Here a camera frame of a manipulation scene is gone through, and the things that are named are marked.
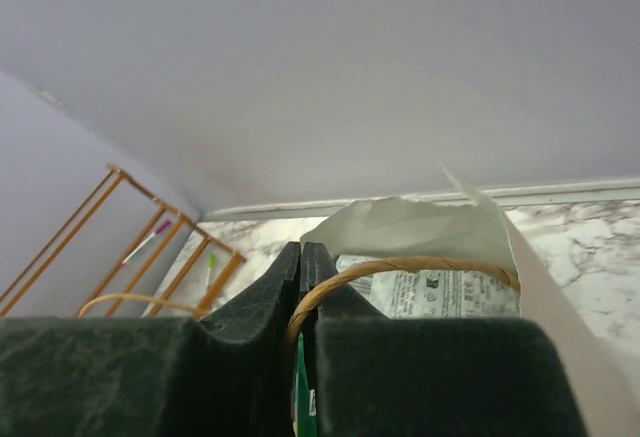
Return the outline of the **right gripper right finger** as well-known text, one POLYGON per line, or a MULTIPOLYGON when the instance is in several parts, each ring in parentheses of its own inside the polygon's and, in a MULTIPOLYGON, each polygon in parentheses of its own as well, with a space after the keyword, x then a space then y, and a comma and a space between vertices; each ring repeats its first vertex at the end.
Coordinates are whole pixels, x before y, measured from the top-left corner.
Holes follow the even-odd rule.
POLYGON ((515 316, 326 316, 315 436, 583 436, 558 353, 515 316))

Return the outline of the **white paper bag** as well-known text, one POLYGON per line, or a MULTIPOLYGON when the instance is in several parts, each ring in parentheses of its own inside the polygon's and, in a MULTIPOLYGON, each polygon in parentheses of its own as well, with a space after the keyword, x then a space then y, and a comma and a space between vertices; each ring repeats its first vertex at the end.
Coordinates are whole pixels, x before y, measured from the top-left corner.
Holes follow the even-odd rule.
MULTIPOLYGON (((459 207, 402 198, 360 200, 326 219, 296 242, 300 247, 300 277, 293 311, 300 301, 302 257, 308 244, 323 245, 334 258, 341 254, 434 256, 499 265, 520 282, 521 317, 537 324, 558 353, 587 429, 583 436, 637 435, 639 405, 613 357, 596 340, 505 213, 476 189, 464 186, 463 192, 469 203, 459 207)), ((281 369, 289 390, 293 426, 295 365, 287 365, 284 357, 285 334, 281 369)))

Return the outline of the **green chips bag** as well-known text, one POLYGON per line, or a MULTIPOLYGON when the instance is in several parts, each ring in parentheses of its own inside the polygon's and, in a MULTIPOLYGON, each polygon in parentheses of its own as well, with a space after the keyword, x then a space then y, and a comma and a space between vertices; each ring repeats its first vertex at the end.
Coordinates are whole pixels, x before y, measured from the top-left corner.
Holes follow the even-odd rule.
POLYGON ((315 324, 318 318, 496 317, 519 313, 520 282, 503 268, 470 259, 411 257, 382 267, 382 259, 341 254, 315 245, 303 252, 300 301, 285 333, 284 362, 295 365, 293 428, 317 434, 315 324), (365 274, 368 263, 376 263, 365 274))

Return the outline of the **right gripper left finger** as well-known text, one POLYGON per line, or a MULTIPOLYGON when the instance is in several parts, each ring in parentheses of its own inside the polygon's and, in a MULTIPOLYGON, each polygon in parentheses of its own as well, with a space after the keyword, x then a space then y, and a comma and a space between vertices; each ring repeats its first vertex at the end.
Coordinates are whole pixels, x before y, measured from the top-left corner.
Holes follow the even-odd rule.
POLYGON ((5 436, 289 436, 300 247, 208 317, 7 318, 5 436))

